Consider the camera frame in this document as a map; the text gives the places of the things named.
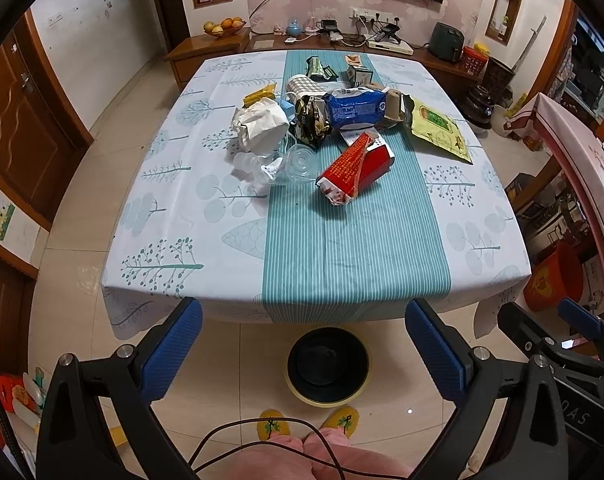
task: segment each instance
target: yellow slipper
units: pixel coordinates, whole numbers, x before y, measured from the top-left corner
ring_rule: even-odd
[[[342,406],[334,412],[322,424],[323,428],[335,428],[342,430],[347,438],[355,433],[357,423],[359,421],[359,413],[352,406]]]
[[[259,418],[266,418],[269,416],[284,416],[278,410],[264,410]],[[277,434],[290,435],[291,430],[288,429],[288,422],[285,420],[266,420],[264,422],[258,422],[258,438],[260,440],[268,440],[272,436]]]

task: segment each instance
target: pink wallpaper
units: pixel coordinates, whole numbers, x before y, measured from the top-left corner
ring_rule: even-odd
[[[248,0],[249,12],[262,0]],[[286,27],[290,16],[301,23],[312,15],[316,20],[334,18],[344,32],[355,32],[355,22],[349,18],[351,7],[392,12],[400,18],[400,37],[409,43],[426,43],[436,22],[445,22],[472,38],[482,0],[269,0],[253,16],[251,24],[257,32],[272,32],[275,24]]]

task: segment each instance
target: blue gripper pad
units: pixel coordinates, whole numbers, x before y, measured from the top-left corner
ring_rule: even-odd
[[[173,324],[141,370],[140,396],[147,403],[162,399],[171,386],[186,354],[202,329],[202,307],[196,300],[192,300],[178,319],[172,320],[169,317],[165,323],[171,321]]]
[[[566,323],[579,330],[579,333],[589,341],[594,341],[602,336],[602,322],[569,298],[560,301],[557,306],[557,314]]]
[[[406,332],[418,349],[439,394],[456,404],[464,400],[464,367],[417,301],[412,300],[406,306],[404,321]]]

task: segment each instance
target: router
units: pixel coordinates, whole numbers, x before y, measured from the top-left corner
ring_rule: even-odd
[[[397,52],[398,54],[406,54],[406,56],[413,55],[413,49],[408,44],[397,44],[397,43],[391,43],[390,41],[368,40],[367,45],[370,48],[378,48],[380,50],[389,50],[391,52]]]

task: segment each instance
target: yellow packet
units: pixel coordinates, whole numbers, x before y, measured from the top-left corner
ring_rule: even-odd
[[[268,97],[269,99],[275,100],[275,83],[266,85],[264,88],[244,97],[244,108],[248,108],[263,97]]]
[[[406,131],[472,164],[464,137],[452,119],[407,95],[404,96],[404,104]]]

